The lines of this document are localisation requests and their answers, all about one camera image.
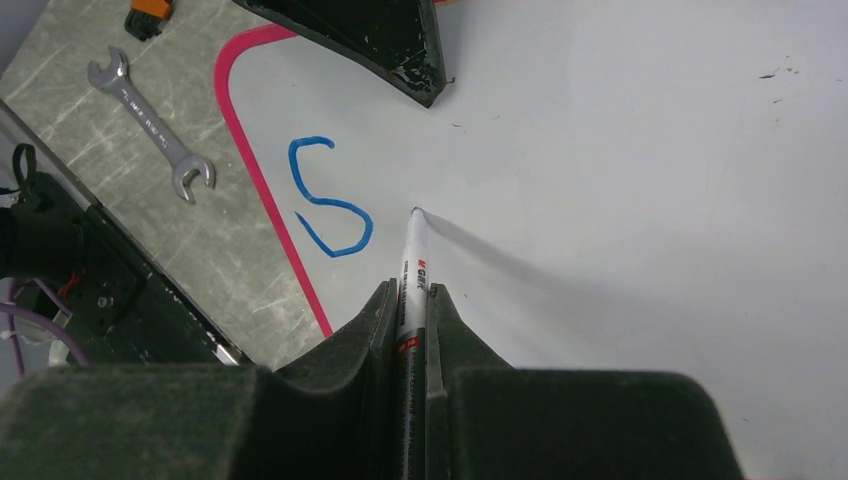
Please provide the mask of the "white blue whiteboard marker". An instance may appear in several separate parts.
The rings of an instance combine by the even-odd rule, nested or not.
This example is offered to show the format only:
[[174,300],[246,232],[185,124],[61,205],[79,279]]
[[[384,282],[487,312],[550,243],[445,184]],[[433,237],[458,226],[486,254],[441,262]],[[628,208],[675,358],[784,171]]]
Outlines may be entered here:
[[429,290],[428,225],[416,207],[407,225],[399,277],[396,326],[398,373],[398,479],[424,475],[425,342]]

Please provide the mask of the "pink framed whiteboard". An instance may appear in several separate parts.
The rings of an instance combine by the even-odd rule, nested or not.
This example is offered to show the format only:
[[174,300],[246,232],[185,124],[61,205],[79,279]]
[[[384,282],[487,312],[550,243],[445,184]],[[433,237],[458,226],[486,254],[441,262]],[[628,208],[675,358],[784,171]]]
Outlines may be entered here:
[[277,26],[215,90],[325,335],[410,213],[462,319],[523,367],[670,370],[755,479],[847,475],[847,5],[448,1],[424,108]]

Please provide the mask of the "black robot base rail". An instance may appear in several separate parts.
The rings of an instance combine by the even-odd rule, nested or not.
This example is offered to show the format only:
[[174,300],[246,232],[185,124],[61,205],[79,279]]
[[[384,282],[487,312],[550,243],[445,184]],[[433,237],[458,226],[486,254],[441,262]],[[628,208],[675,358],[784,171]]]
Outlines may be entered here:
[[27,282],[25,308],[64,315],[61,339],[94,362],[250,362],[7,104],[1,275]]

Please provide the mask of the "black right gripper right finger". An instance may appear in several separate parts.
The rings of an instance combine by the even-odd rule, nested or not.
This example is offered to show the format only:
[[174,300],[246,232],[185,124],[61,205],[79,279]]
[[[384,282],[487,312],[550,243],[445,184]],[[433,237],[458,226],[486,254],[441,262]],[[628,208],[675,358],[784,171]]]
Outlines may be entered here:
[[428,295],[429,479],[739,479],[718,409],[673,372],[521,369]]

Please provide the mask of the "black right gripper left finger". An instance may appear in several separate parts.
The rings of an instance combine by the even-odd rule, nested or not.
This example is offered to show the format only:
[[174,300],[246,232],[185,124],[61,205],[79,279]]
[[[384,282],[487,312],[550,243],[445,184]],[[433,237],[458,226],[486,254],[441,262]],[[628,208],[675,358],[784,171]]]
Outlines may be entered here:
[[1,402],[5,479],[386,479],[394,281],[278,370],[111,364],[30,375]]

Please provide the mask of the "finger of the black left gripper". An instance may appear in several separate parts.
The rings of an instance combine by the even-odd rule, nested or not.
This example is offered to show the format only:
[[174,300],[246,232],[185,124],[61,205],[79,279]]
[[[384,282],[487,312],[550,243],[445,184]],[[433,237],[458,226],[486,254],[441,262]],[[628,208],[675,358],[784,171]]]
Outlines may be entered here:
[[448,78],[433,0],[245,0],[241,8],[371,71],[425,108]]

